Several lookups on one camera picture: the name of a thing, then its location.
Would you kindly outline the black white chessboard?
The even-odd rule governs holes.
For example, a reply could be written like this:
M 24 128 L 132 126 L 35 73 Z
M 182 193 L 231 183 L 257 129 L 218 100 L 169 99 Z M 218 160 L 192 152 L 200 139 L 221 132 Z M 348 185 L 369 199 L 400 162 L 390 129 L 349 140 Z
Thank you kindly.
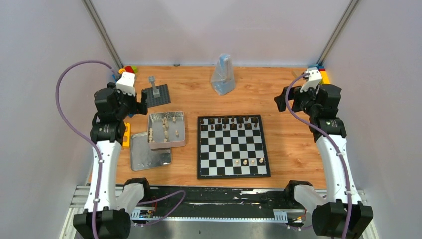
M 261 115 L 199 116 L 197 126 L 198 179 L 271 176 Z

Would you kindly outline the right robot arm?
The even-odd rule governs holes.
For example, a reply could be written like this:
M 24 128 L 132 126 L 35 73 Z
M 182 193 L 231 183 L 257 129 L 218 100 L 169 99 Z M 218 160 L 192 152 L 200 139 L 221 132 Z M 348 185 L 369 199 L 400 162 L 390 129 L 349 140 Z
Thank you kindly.
M 310 182 L 291 180 L 285 188 L 287 206 L 299 205 L 311 214 L 312 229 L 318 236 L 343 239 L 359 238 L 373 219 L 371 206 L 363 204 L 358 194 L 347 158 L 346 130 L 337 117 L 341 88 L 322 84 L 303 91 L 300 86 L 284 87 L 274 98 L 278 110 L 295 115 L 304 112 L 304 123 L 313 134 L 323 160 L 327 194 L 323 197 Z

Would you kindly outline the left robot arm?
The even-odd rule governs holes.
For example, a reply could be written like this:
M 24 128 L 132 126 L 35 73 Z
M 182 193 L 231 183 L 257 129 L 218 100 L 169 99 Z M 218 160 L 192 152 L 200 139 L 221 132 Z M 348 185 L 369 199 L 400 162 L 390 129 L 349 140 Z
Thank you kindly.
M 147 95 L 137 101 L 134 85 L 108 83 L 94 94 L 96 113 L 88 142 L 93 147 L 91 186 L 84 210 L 74 215 L 73 226 L 84 239 L 126 239 L 130 234 L 131 214 L 137 204 L 146 206 L 152 192 L 145 178 L 126 182 L 116 195 L 117 163 L 123 147 L 130 114 L 147 114 Z

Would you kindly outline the yellow lego brick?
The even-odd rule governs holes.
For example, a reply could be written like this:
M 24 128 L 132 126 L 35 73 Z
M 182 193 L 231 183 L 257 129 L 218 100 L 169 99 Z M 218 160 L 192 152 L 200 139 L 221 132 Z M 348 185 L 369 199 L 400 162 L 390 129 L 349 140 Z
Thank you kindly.
M 327 71 L 321 70 L 320 73 L 321 73 L 321 76 L 322 76 L 321 84 L 330 84 L 331 80 L 329 79 Z

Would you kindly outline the small wooden block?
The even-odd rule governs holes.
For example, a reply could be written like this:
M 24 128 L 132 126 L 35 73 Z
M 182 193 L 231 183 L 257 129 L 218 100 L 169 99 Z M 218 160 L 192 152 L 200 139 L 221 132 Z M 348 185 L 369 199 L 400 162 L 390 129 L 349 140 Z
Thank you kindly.
M 294 78 L 296 78 L 299 75 L 301 75 L 301 71 L 300 70 L 293 70 L 291 73 L 292 73 L 292 75 L 293 75 Z

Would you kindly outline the dark grey lego baseplate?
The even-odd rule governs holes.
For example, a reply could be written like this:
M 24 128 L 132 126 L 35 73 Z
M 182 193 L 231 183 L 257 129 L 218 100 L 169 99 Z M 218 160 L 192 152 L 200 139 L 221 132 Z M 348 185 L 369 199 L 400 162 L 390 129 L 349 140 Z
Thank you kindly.
M 167 84 L 158 85 L 156 88 L 159 91 L 159 95 L 153 94 L 152 87 L 142 89 L 142 92 L 147 94 L 146 102 L 149 108 L 169 104 L 171 102 L 170 92 Z

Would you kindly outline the red round toy block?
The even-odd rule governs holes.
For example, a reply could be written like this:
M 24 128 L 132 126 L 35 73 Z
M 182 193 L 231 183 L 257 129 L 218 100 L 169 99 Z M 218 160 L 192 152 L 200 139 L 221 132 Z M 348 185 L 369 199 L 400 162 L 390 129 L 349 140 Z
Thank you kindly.
M 135 70 L 132 68 L 132 66 L 126 66 L 124 69 L 126 70 L 126 72 L 135 73 Z

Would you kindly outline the pink metal tin box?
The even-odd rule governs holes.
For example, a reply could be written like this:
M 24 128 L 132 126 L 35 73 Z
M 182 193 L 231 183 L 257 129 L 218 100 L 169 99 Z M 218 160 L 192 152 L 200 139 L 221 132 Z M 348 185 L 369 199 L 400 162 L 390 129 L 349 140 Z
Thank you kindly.
M 184 147 L 186 145 L 185 114 L 183 111 L 150 113 L 147 142 L 152 150 Z

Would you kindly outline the metal tin lid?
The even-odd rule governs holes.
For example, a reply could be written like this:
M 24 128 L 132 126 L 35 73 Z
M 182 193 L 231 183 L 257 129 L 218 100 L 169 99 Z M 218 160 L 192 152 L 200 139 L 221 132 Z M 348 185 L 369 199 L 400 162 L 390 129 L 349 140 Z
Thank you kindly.
M 147 140 L 146 132 L 131 137 L 130 164 L 132 171 L 148 170 L 172 163 L 170 148 L 151 150 Z

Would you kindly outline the plastic bag with blue item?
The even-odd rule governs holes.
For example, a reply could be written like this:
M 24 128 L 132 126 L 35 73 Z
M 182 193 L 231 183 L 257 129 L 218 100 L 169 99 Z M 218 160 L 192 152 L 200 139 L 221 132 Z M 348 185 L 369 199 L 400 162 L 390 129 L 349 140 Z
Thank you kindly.
M 213 89 L 220 95 L 225 95 L 235 88 L 234 68 L 229 54 L 221 54 L 210 79 Z

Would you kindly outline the yellow triangular toy frame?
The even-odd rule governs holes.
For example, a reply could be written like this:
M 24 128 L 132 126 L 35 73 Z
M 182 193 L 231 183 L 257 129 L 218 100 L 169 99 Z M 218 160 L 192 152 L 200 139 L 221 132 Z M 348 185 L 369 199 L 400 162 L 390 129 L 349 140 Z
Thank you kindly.
M 123 142 L 122 142 L 122 147 L 123 148 L 130 148 L 130 142 L 131 142 L 131 124 L 130 123 L 125 123 L 125 133 L 123 135 Z

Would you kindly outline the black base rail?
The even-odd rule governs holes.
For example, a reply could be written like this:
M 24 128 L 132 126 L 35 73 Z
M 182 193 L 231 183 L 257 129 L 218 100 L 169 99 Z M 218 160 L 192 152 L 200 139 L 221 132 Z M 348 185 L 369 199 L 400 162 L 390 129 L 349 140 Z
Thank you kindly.
M 131 214 L 134 221 L 301 222 L 311 218 L 288 201 L 282 189 L 152 186 L 147 200 Z

